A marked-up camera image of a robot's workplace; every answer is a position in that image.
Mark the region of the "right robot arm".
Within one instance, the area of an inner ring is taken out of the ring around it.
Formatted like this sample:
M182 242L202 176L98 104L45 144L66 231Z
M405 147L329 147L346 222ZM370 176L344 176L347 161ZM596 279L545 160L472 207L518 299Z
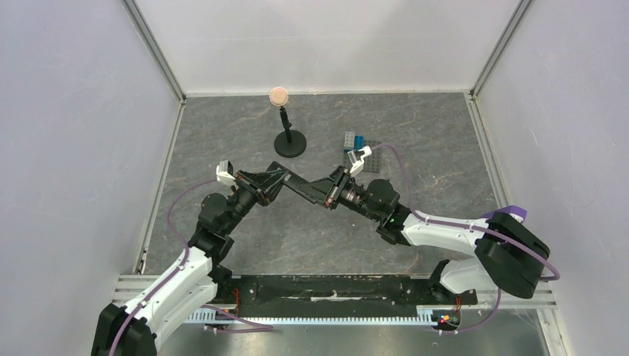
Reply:
M507 212L476 220L428 217L401 204L387 179L362 186L345 168L337 167L312 182L297 177L284 182L314 204L330 210L342 205L377 222L377 233L389 244L432 246L467 255L465 260L443 260L433 271L428 291L439 303L485 287L530 299L550 255L549 248Z

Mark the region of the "black remote control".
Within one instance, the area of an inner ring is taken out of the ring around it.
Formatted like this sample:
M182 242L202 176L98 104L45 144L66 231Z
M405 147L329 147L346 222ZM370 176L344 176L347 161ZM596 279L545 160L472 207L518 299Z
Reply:
M321 205L324 201L325 196L321 192L313 189L310 182L294 173L285 174L283 185L312 204Z

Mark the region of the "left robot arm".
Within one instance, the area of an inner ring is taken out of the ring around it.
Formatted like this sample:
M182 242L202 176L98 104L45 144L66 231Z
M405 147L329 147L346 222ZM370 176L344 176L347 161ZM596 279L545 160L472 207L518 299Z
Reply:
M157 355L202 305L227 301L232 273L220 263L234 244L230 235L256 204L267 206L277 197L287 174L285 169L234 173L231 163L222 161L215 180L231 194L207 195L195 232L171 266L136 297L101 311L92 355Z

